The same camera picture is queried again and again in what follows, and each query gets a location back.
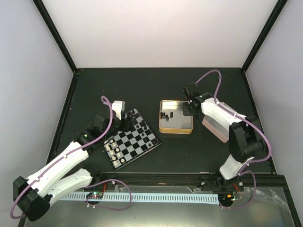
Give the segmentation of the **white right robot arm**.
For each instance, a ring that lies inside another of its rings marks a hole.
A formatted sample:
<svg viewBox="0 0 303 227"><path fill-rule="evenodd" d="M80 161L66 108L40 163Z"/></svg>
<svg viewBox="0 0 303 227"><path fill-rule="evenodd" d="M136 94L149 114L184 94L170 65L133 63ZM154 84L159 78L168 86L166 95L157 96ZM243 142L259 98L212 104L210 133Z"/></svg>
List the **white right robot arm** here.
<svg viewBox="0 0 303 227"><path fill-rule="evenodd" d="M202 116L203 125L222 141L228 143L229 156L219 168L215 185L225 191L232 186L234 178L243 174L243 169L255 163L255 157L271 151L256 117L246 117L215 100L211 94L186 92L187 103L183 114Z"/></svg>

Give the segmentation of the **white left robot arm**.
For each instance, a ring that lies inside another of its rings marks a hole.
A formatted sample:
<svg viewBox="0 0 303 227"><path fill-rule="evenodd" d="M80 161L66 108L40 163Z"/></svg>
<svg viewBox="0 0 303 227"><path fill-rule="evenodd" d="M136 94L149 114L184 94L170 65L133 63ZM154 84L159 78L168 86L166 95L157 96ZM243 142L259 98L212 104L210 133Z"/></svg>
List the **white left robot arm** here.
<svg viewBox="0 0 303 227"><path fill-rule="evenodd" d="M96 116L95 121L80 132L67 148L42 169L27 178L13 182L12 219L26 217L40 219L63 196L82 188L96 189L102 181L94 168L83 167L68 175L77 164L89 158L98 144L117 133L129 132L133 127L131 116L110 110L109 116Z"/></svg>

